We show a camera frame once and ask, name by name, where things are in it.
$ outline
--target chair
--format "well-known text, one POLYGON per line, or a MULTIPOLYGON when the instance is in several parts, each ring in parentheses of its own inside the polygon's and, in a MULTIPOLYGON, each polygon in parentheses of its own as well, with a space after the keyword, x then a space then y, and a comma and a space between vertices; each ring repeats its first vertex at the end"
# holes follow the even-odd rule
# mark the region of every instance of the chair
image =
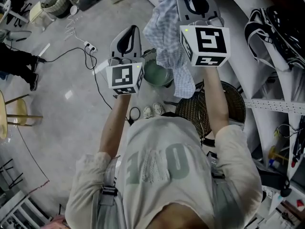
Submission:
MULTIPOLYGON (((20 17, 24 17, 26 13, 30 12, 30 10, 27 10, 27 8, 32 5, 31 3, 25 4, 24 0, 10 0, 10 1, 11 1, 11 10, 16 14, 20 15, 20 17)), ((6 24, 9 24, 11 22, 11 20, 13 19, 12 16, 14 15, 8 15, 8 20, 6 24)), ((17 17, 14 26, 17 27, 17 25, 19 25, 19 27, 21 27, 20 22, 21 19, 17 17)))

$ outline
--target power strip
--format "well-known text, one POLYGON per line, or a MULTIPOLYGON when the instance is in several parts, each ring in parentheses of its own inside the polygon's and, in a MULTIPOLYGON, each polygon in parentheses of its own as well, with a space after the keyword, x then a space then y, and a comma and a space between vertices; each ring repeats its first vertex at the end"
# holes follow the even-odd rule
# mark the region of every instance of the power strip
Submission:
POLYGON ((84 45, 86 46, 86 48, 89 49, 89 52, 97 52, 96 47, 94 47, 91 43, 89 43, 89 42, 84 42, 84 45))

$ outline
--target concrete floor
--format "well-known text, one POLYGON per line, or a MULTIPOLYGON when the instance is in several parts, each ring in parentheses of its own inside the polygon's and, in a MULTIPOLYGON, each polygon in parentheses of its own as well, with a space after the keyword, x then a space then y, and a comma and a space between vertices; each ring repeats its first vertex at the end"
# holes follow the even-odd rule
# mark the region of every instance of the concrete floor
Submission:
MULTIPOLYGON (((39 0, 29 1, 35 4, 39 0)), ((115 36, 132 24, 142 31, 152 11, 153 5, 148 0, 123 0, 117 4, 101 0, 89 10, 78 12, 75 17, 80 18, 74 27, 78 37, 97 47, 98 52, 94 56, 99 65, 108 58, 109 46, 115 36)), ((13 47, 38 55, 50 43, 50 48, 43 55, 47 60, 53 60, 74 47, 83 48, 83 43, 74 37, 63 40, 68 23, 66 18, 57 19, 45 32, 27 24, 22 29, 32 31, 32 35, 23 42, 13 43, 13 47)), ((12 22, 8 28, 16 30, 12 22)), ((142 51, 151 48, 143 35, 141 40, 142 51)), ((229 66, 223 66, 222 71, 224 75, 232 75, 229 66)), ((43 211, 54 216, 59 204, 65 206, 67 203, 75 162, 83 154, 98 150, 101 130, 110 109, 98 94, 92 71, 86 69, 84 55, 80 50, 72 51, 54 63, 40 64, 37 73, 40 76, 39 85, 32 93, 20 77, 14 76, 1 82, 5 100, 30 93, 25 98, 28 110, 30 114, 42 115, 43 120, 33 127, 9 126, 8 138, 0 143, 0 156, 4 162, 13 158, 16 173, 23 172, 24 180, 19 187, 24 192, 30 192, 50 180, 46 186, 32 193, 31 197, 43 211)), ((201 80, 200 74, 192 74, 197 77, 195 82, 201 80)), ((97 73, 97 80, 106 101, 113 105, 114 92, 108 89, 104 71, 97 73)), ((233 84, 234 81, 234 78, 227 80, 233 84)), ((156 89, 143 81, 141 91, 138 96, 132 97, 130 107, 143 109, 146 105, 162 100, 176 102, 173 93, 174 86, 156 89)), ((12 108, 8 107, 9 113, 12 113, 12 108)), ((128 124, 125 125, 120 153, 124 152, 127 130, 128 124)))

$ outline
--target wicker basket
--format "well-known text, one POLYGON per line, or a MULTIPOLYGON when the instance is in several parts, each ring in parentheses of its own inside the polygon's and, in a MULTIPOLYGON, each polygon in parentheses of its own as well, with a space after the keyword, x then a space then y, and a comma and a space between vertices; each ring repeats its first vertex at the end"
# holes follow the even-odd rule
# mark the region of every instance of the wicker basket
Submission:
MULTIPOLYGON (((222 82, 224 95, 228 103, 229 118, 237 122, 244 123, 246 119, 246 109, 244 99, 229 83, 222 82)), ((205 104, 205 93, 203 83, 196 85, 199 92, 195 92, 189 99, 181 99, 179 103, 166 102, 176 106, 175 113, 193 123, 201 139, 205 138, 212 130, 205 104)), ((205 139, 203 143, 207 146, 214 146, 214 140, 205 139)))
POLYGON ((41 6, 47 13, 53 14, 61 19, 70 13, 72 3, 70 0, 45 0, 41 6))

